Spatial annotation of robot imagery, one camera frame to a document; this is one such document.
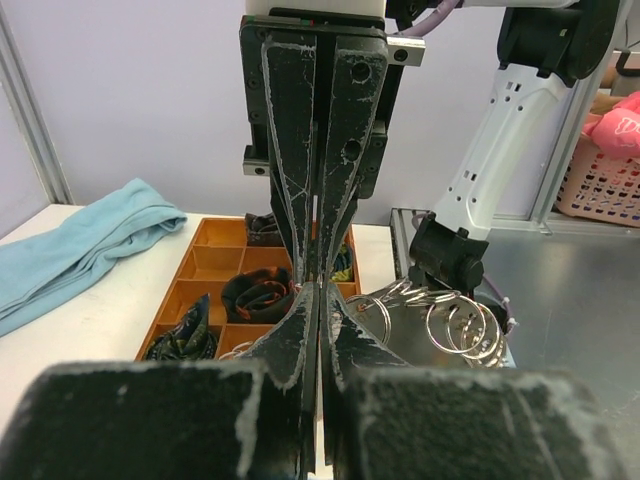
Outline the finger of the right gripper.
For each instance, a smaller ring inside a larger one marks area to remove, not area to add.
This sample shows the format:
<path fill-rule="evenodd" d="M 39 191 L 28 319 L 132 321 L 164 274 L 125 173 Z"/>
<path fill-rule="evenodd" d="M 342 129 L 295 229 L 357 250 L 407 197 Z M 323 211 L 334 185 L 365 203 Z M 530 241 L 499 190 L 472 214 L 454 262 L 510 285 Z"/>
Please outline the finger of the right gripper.
<path fill-rule="evenodd" d="M 261 47 L 271 208 L 296 285 L 309 276 L 316 51 L 316 37 L 301 33 L 271 32 Z"/>
<path fill-rule="evenodd" d="M 371 133 L 388 67 L 382 38 L 336 38 L 324 164 L 317 220 L 318 274 L 330 280 L 344 238 L 344 218 L 356 190 L 356 175 Z"/>

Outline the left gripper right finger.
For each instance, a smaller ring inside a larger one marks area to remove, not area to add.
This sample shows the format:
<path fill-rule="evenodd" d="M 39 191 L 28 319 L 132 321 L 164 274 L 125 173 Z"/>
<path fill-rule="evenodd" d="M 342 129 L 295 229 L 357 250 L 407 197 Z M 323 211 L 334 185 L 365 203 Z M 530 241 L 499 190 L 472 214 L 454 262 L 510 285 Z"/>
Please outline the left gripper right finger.
<path fill-rule="evenodd" d="M 356 321 L 332 283 L 321 290 L 319 340 L 325 460 L 338 472 L 339 451 L 348 425 L 345 401 L 350 378 L 361 368 L 407 367 L 409 363 Z"/>

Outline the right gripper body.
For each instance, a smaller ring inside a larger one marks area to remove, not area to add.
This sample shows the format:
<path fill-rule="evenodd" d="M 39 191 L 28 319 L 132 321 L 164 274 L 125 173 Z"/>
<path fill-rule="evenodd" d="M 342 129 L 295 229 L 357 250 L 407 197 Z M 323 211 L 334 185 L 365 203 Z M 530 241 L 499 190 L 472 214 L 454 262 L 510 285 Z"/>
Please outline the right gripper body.
<path fill-rule="evenodd" d="M 291 113 L 295 107 L 313 104 L 313 161 L 319 166 L 325 159 L 328 138 L 331 88 L 334 80 L 334 54 L 339 38 L 384 39 L 389 54 L 387 73 L 381 84 L 381 96 L 375 110 L 372 133 L 363 148 L 358 188 L 360 199 L 373 196 L 388 140 L 388 127 L 397 98 L 403 70 L 421 65 L 425 42 L 417 37 L 388 36 L 382 33 L 382 19 L 343 13 L 268 13 L 242 17 L 239 38 L 245 80 L 245 96 L 252 143 L 245 148 L 243 169 L 246 175 L 265 176 L 275 161 L 269 153 L 270 120 L 267 82 L 263 73 L 262 47 L 269 39 L 315 42 L 316 57 L 312 70 L 314 90 L 308 98 L 294 91 L 293 81 L 302 77 L 299 61 L 284 68 L 284 96 L 280 105 Z"/>

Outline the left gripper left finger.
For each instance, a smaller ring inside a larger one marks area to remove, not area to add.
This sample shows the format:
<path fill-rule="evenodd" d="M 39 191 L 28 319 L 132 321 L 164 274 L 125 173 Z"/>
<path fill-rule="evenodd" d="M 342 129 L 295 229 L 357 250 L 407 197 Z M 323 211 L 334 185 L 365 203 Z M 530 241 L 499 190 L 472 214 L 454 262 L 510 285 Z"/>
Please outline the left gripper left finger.
<path fill-rule="evenodd" d="M 234 420 L 237 475 L 306 475 L 315 464 L 319 287 L 241 355 Z"/>

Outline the large keyring holder blue handle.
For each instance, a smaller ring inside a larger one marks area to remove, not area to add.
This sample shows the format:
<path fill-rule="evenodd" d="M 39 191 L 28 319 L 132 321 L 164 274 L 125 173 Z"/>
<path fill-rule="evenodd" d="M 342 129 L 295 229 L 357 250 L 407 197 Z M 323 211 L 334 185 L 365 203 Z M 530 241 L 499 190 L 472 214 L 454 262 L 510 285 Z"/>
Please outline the large keyring holder blue handle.
<path fill-rule="evenodd" d="M 413 367 L 508 364 L 506 334 L 494 312 L 457 291 L 417 287 L 403 278 L 344 300 L 358 323 Z"/>

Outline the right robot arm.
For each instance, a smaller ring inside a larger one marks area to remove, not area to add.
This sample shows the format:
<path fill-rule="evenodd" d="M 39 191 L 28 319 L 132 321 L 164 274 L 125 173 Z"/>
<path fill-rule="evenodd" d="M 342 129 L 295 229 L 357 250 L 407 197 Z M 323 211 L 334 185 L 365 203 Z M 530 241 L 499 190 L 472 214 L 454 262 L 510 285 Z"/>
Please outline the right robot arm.
<path fill-rule="evenodd" d="M 252 141 L 295 285 L 329 281 L 370 197 L 403 71 L 456 1 L 249 1 L 239 39 Z M 605 57 L 616 1 L 506 1 L 486 114 L 453 180 L 419 225 L 421 277 L 470 293 L 526 135 Z"/>

